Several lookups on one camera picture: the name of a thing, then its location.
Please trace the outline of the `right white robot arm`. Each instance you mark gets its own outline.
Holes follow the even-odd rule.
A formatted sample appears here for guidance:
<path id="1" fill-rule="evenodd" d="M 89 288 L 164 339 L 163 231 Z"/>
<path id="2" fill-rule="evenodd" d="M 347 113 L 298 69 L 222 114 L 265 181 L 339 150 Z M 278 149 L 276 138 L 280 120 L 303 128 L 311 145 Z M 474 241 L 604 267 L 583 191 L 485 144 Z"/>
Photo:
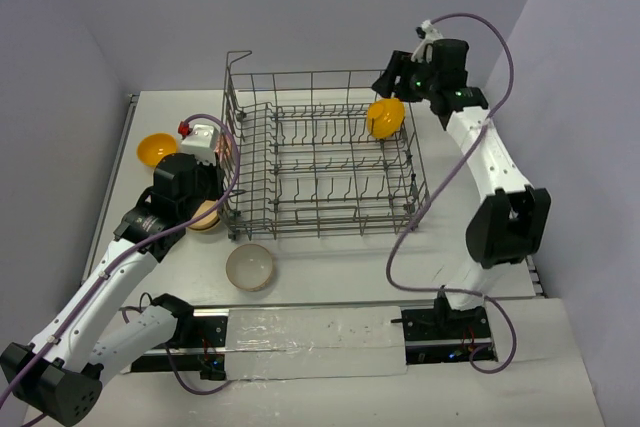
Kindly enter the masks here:
<path id="1" fill-rule="evenodd" d="M 466 259 L 444 287 L 449 304 L 434 314 L 435 329 L 446 338 L 468 327 L 466 310 L 479 306 L 507 265 L 539 250 L 551 206 L 549 192 L 515 165 L 481 89 L 468 85 L 468 51 L 463 40 L 424 38 L 413 52 L 394 51 L 372 85 L 384 99 L 428 101 L 478 191 L 480 204 L 465 232 Z"/>

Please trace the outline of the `white striped ceramic bowl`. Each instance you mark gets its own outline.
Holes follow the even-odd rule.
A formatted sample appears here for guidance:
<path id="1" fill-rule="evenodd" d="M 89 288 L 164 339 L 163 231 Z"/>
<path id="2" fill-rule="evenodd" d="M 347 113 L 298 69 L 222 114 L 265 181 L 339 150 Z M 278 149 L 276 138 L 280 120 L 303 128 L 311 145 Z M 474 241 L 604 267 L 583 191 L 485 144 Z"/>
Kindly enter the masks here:
<path id="1" fill-rule="evenodd" d="M 227 258 L 226 276 L 236 288 L 255 292 L 266 287 L 275 274 L 272 254 L 258 244 L 237 247 Z"/>

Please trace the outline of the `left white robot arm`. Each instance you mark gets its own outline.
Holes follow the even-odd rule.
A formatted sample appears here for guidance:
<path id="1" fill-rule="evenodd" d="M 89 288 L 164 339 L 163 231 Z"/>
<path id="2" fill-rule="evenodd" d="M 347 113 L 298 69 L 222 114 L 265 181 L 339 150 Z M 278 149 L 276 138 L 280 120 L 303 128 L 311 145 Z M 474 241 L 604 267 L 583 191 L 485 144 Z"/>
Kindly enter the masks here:
<path id="1" fill-rule="evenodd" d="M 170 294 L 154 298 L 140 318 L 102 334 L 132 290 L 202 219 L 226 203 L 233 187 L 217 161 L 170 154 L 153 182 L 114 231 L 107 250 L 72 299 L 32 340 L 10 343 L 1 354 L 8 386 L 2 393 L 74 426 L 94 407 L 103 387 L 125 366 L 159 344 L 184 345 L 195 333 L 193 307 Z"/>

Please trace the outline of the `large orange plastic bowl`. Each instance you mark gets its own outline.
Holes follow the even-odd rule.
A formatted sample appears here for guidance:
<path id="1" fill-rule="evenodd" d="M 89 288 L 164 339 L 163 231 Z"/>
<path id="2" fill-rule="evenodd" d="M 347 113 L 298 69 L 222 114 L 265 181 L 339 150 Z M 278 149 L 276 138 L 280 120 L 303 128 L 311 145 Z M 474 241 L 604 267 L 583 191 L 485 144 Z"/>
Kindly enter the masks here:
<path id="1" fill-rule="evenodd" d="M 405 105 L 396 98 L 381 98 L 367 111 L 366 125 L 369 134 L 383 140 L 395 134 L 405 119 Z"/>

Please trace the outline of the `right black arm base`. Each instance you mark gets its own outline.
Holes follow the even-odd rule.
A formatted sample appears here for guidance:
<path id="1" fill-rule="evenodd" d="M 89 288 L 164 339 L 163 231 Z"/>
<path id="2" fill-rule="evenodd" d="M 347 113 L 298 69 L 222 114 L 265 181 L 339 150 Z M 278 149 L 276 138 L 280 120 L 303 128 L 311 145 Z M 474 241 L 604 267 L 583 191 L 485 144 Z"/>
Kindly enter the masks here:
<path id="1" fill-rule="evenodd" d="M 484 307 L 453 310 L 438 297 L 430 308 L 402 308 L 391 323 L 402 327 L 408 365 L 497 360 Z"/>

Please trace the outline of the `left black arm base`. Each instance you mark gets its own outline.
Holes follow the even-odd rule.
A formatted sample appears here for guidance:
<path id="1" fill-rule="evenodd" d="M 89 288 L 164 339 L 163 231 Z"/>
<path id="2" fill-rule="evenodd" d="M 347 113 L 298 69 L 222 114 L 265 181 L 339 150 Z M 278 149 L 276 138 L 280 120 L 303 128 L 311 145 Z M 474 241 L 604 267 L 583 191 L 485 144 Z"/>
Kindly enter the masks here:
<path id="1" fill-rule="evenodd" d="M 162 344 L 135 360 L 130 373 L 196 374 L 203 381 L 226 381 L 226 334 L 228 314 L 222 311 L 196 310 L 193 326 L 180 340 L 169 344 L 168 356 Z"/>

